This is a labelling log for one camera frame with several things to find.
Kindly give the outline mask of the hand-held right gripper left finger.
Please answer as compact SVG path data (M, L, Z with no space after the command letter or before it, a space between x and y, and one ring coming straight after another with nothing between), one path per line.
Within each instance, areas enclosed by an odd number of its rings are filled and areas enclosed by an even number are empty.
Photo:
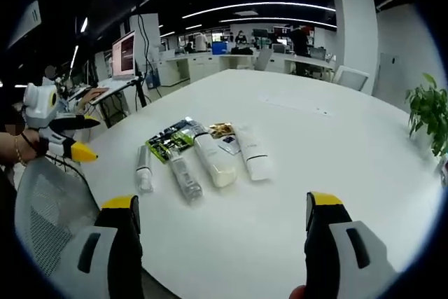
M143 298L139 197L105 202L93 225L64 248L57 287L65 298Z

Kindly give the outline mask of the person's left hand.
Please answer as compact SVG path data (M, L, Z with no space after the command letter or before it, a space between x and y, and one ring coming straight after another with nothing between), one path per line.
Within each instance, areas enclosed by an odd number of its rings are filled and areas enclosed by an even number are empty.
M15 152L22 164L27 164L35 158L44 156L48 151L47 142L40 138L36 130L25 129L15 136Z

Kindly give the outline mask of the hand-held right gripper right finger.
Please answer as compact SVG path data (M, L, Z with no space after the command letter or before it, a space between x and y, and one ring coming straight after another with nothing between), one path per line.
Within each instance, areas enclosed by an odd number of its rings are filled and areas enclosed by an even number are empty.
M305 298L377 298L398 273L387 248L331 194L307 193Z

